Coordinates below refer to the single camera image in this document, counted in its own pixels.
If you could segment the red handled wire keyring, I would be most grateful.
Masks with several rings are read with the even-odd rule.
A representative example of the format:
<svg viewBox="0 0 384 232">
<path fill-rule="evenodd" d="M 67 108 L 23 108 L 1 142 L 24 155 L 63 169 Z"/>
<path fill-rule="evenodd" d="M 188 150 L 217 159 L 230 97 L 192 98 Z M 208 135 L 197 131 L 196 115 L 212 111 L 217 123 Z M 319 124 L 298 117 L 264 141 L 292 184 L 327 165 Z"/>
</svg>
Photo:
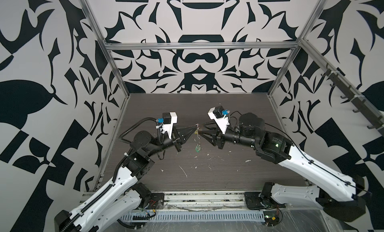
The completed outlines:
<svg viewBox="0 0 384 232">
<path fill-rule="evenodd" d="M 197 130 L 200 131 L 200 126 L 199 126 L 199 124 L 196 124 L 195 126 L 197 126 Z M 194 135 L 195 135 L 195 143 L 196 143 L 196 146 L 197 146 L 197 145 L 200 145 L 200 146 L 201 146 L 201 138 L 200 138 L 200 134 L 196 135 L 196 134 L 194 133 Z"/>
</svg>

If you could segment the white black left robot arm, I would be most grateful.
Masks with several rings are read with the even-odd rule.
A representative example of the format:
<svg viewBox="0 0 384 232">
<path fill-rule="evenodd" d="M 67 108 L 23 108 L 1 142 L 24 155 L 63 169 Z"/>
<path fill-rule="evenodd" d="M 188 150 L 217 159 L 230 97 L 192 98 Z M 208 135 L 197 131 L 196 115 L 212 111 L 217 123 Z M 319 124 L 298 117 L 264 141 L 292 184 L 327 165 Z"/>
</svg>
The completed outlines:
<svg viewBox="0 0 384 232">
<path fill-rule="evenodd" d="M 140 131 L 131 142 L 124 138 L 147 121 L 156 123 L 157 137 Z M 55 231 L 103 232 L 124 213 L 145 209 L 152 193 L 140 180 L 154 165 L 151 157 L 171 147 L 180 152 L 197 130 L 197 126 L 177 128 L 176 123 L 176 113 L 169 112 L 160 119 L 144 118 L 123 132 L 119 140 L 130 149 L 116 166 L 112 178 L 78 207 L 59 212 L 54 218 Z"/>
</svg>

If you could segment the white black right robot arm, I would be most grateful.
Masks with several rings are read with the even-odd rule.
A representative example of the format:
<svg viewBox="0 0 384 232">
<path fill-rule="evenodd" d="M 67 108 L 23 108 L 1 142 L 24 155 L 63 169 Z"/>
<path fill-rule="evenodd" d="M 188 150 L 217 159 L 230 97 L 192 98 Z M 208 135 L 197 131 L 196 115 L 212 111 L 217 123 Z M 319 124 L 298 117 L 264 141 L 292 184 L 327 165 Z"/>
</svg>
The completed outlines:
<svg viewBox="0 0 384 232">
<path fill-rule="evenodd" d="M 276 209 L 285 205 L 319 208 L 343 222 L 353 222 L 366 213 L 366 201 L 359 196 L 365 190 L 362 177 L 344 175 L 317 161 L 283 135 L 266 131 L 265 121 L 253 113 L 242 114 L 235 128 L 230 126 L 227 111 L 210 111 L 208 115 L 212 122 L 199 135 L 214 147 L 223 149 L 226 143 L 232 143 L 252 148 L 261 159 L 312 183 L 303 187 L 265 183 L 258 195 L 245 194 L 248 209 Z"/>
</svg>

